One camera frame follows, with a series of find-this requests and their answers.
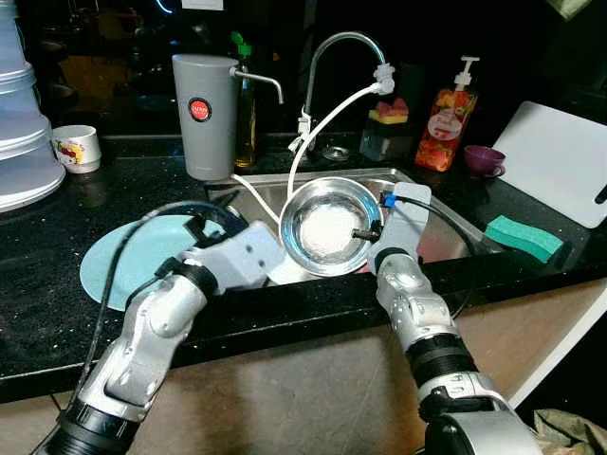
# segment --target chrome faucet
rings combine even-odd
[[[292,152],[296,152],[300,144],[304,141],[305,137],[310,134],[312,129],[312,117],[310,116],[310,105],[312,104],[312,92],[314,90],[314,78],[316,76],[316,66],[319,62],[319,58],[323,54],[323,52],[330,47],[332,44],[341,41],[353,39],[361,41],[371,47],[371,50],[375,52],[377,55],[377,60],[379,65],[385,65],[386,59],[383,55],[383,52],[379,48],[379,45],[370,37],[365,35],[364,33],[360,33],[359,31],[342,31],[340,33],[336,33],[328,37],[324,40],[314,52],[312,56],[312,63],[310,65],[310,74],[307,80],[307,91],[305,93],[305,104],[302,108],[302,116],[299,117],[299,125],[297,128],[297,132],[299,136],[293,140],[288,146],[289,150]],[[308,149],[312,150],[314,147],[314,143],[311,143]]]
[[[336,33],[333,36],[329,36],[321,43],[321,45],[318,46],[318,48],[314,52],[314,55],[312,56],[312,64],[310,65],[310,75],[307,78],[307,92],[305,93],[305,104],[303,105],[304,113],[310,115],[310,104],[312,104],[312,91],[314,90],[314,78],[316,76],[316,65],[319,62],[319,58],[321,57],[323,52],[332,44],[336,43],[337,41],[347,39],[362,41],[363,43],[371,47],[371,50],[375,52],[379,64],[386,63],[386,59],[383,56],[383,52],[379,48],[379,45],[375,41],[373,41],[373,39],[369,38],[363,33],[360,33],[359,31],[342,31],[340,33]]]

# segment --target stacked plastic containers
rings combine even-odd
[[[50,145],[50,123],[38,107],[16,17],[12,0],[0,0],[0,212],[45,197],[65,176]]]

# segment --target pump dispenser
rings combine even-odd
[[[470,67],[478,57],[463,56],[464,70],[455,76],[455,89],[438,92],[430,119],[417,148],[415,164],[444,172],[449,169],[459,147],[470,114],[476,105],[476,94],[467,86],[472,82]]]

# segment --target bottle label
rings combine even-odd
[[[190,115],[196,121],[207,121],[211,118],[211,105],[202,98],[192,98],[188,107]]]
[[[461,133],[462,126],[454,109],[442,109],[428,121],[430,135],[438,140],[455,139]]]

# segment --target white mug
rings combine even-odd
[[[57,159],[71,173],[92,173],[101,165],[97,130],[87,125],[60,126],[53,130]]]

